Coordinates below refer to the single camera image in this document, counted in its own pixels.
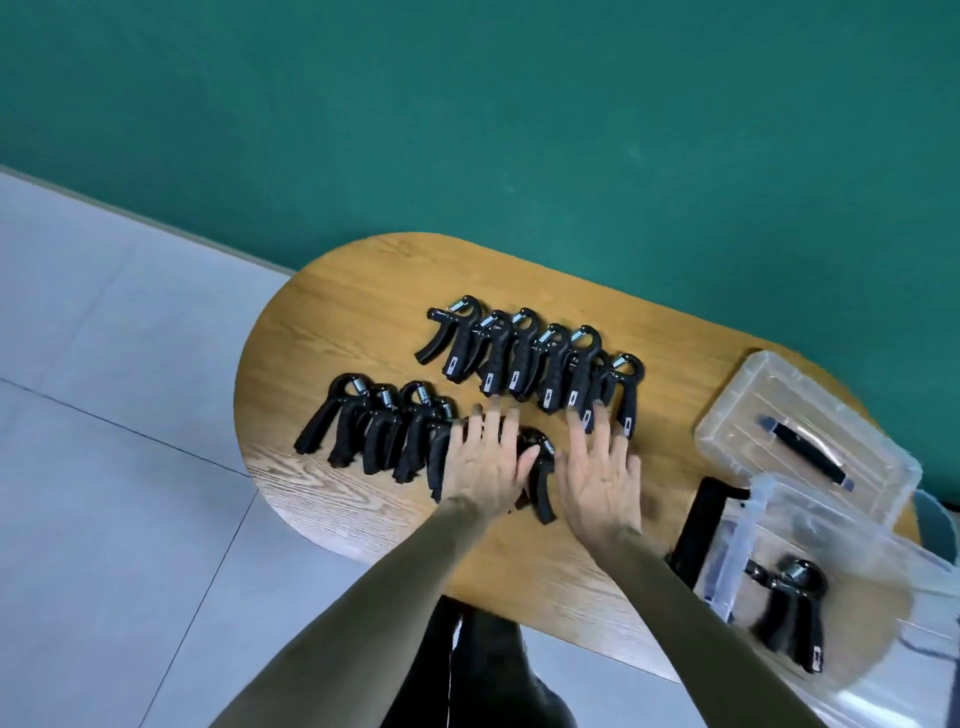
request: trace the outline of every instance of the wooden table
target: wooden table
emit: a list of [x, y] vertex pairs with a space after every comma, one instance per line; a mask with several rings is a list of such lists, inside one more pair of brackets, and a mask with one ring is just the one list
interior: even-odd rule
[[[310, 541], [373, 562], [433, 510], [422, 476], [398, 485], [389, 473], [363, 475], [359, 462], [330, 468], [332, 429], [314, 455], [294, 454], [293, 443], [330, 380], [343, 372], [396, 385], [428, 379], [461, 413], [483, 401], [478, 378], [453, 384], [441, 373], [443, 356], [425, 367], [413, 356], [436, 330], [427, 308], [465, 293], [508, 311], [526, 305], [570, 328], [592, 324], [608, 351], [643, 360], [634, 444], [643, 458], [644, 532], [663, 552], [676, 540], [700, 479], [722, 476], [699, 455], [692, 431], [748, 354], [779, 353], [866, 414], [830, 375], [777, 344], [456, 238], [379, 235], [331, 251], [291, 278], [260, 315], [237, 373], [237, 437], [253, 482]], [[527, 403], [521, 420], [565, 447], [560, 415]], [[898, 532], [918, 540], [912, 509]], [[529, 508], [499, 519], [447, 591], [677, 680], [646, 626], [563, 519], [542, 526]]]

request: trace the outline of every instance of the green wall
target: green wall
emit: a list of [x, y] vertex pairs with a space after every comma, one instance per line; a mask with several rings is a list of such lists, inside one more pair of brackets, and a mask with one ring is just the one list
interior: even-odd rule
[[774, 339], [960, 499], [958, 82], [955, 0], [0, 0], [0, 163], [295, 268], [446, 232]]

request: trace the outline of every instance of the black pants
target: black pants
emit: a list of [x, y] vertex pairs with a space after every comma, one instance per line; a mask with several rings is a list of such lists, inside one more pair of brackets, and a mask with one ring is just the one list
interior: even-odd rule
[[443, 596], [381, 728], [444, 728], [448, 711], [450, 728], [577, 725], [531, 671], [516, 622]]

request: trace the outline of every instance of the plastic container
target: plastic container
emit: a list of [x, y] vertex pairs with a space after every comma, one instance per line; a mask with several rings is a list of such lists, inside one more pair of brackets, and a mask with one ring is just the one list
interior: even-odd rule
[[[783, 427], [775, 425], [822, 452], [840, 477], [831, 479], [788, 447], [789, 438], [775, 434]], [[834, 494], [888, 528], [922, 475], [906, 450], [772, 352], [747, 358], [694, 438], [740, 485], [760, 473], [780, 473]]]
[[[946, 724], [960, 657], [960, 576], [954, 566], [822, 491], [770, 474], [729, 505], [695, 592], [828, 724]], [[827, 576], [823, 672], [809, 674], [756, 639], [769, 590], [747, 559], [776, 569], [786, 555]]]

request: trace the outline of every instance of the gray floor tile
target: gray floor tile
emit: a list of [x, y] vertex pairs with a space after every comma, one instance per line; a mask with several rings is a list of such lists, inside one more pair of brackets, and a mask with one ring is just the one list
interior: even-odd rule
[[144, 728], [209, 725], [365, 569], [308, 542], [257, 496]]
[[30, 395], [0, 442], [2, 722], [138, 725], [252, 492]]
[[137, 247], [41, 391], [244, 472], [233, 380], [247, 334], [287, 277], [160, 236]]
[[0, 443], [9, 436], [14, 416], [36, 395], [0, 380]]
[[704, 728], [684, 686], [524, 628], [534, 672], [579, 728]]
[[0, 173], [0, 377], [43, 380], [130, 256], [136, 227]]

